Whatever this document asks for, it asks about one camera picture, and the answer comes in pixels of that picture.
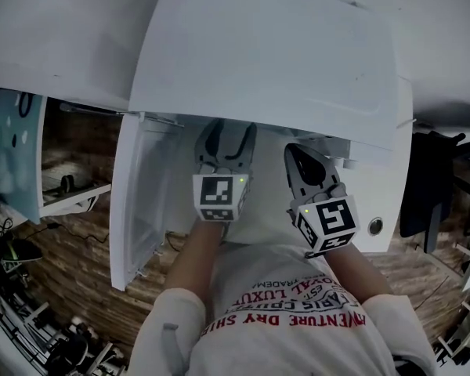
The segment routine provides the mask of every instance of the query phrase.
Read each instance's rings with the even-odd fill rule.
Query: white cabinet door
[[[294,128],[388,156],[399,99],[388,24],[338,0],[159,0],[131,96],[134,111]]]
[[[124,290],[164,239],[164,206],[182,128],[126,114],[110,203],[110,269]]]

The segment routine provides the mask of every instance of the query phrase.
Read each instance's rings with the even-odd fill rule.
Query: white t-shirt
[[[407,297],[360,305],[323,259],[279,245],[223,247],[212,322],[193,293],[167,290],[141,327],[128,374],[396,375],[394,356],[434,374]]]

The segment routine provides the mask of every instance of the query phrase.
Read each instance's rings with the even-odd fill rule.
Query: shirt sleeve
[[[205,305],[182,288],[165,290],[139,330],[129,376],[174,374],[171,366],[190,362],[190,354],[205,327]]]
[[[407,296],[377,295],[362,307],[393,356],[411,361],[427,375],[436,373],[432,347]]]

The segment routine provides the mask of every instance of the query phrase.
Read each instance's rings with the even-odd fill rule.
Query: open cabinet door
[[[182,128],[126,114],[110,203],[111,285],[124,290],[164,240],[165,198]]]

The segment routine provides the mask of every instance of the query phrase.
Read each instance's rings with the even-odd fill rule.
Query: forearm
[[[164,289],[184,288],[206,303],[222,232],[220,222],[197,220],[169,270]]]
[[[350,244],[334,249],[325,259],[339,283],[361,304],[371,297],[392,294],[388,281],[355,247]]]

